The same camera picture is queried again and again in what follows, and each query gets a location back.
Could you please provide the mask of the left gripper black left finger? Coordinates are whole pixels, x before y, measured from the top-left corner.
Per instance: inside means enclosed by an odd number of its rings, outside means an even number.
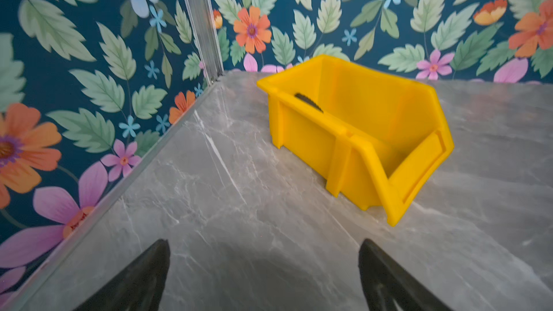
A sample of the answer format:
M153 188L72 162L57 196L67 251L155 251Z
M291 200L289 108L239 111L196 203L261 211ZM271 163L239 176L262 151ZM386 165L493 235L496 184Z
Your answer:
M166 286L170 257L168 240L157 240L76 309L157 311Z

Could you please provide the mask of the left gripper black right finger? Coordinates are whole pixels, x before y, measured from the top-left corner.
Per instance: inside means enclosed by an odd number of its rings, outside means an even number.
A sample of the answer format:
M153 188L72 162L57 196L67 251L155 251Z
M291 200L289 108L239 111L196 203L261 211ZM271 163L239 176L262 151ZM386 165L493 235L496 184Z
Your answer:
M373 240L360 246L358 267L370 310L449 310Z

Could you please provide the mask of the screwdriver with black handle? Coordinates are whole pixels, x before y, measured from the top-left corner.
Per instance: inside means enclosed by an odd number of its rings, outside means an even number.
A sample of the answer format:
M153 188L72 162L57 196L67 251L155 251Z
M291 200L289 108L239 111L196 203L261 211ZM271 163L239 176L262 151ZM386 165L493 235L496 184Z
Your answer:
M310 105L314 109L318 110L319 112L323 112L323 110L308 96L305 96L301 93L296 93L295 98L301 100L302 102L306 103L307 105Z

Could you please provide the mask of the yellow plastic storage bin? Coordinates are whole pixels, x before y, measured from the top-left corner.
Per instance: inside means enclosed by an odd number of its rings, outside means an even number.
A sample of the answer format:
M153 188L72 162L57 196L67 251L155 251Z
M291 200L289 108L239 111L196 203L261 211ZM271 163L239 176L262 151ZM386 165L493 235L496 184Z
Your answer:
M392 226L454 150L436 90L421 82L318 56L258 86L273 144L319 173L333 196L383 207Z

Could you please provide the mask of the aluminium table edge strip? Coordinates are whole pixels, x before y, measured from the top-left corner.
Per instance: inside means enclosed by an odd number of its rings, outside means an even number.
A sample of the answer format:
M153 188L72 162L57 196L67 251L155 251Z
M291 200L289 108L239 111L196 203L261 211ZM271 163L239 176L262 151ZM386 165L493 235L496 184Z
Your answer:
M94 225L177 223L209 190L191 133L206 82L171 89L85 73L1 89L1 309L69 310L89 279L60 263Z

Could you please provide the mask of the vertical aluminium corner post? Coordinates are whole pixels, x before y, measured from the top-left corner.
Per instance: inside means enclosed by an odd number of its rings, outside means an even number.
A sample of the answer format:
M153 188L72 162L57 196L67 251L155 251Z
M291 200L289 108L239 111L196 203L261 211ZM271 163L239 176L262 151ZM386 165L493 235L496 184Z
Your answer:
M204 62L207 82L211 86L224 74L211 0L184 1L199 47L200 59Z

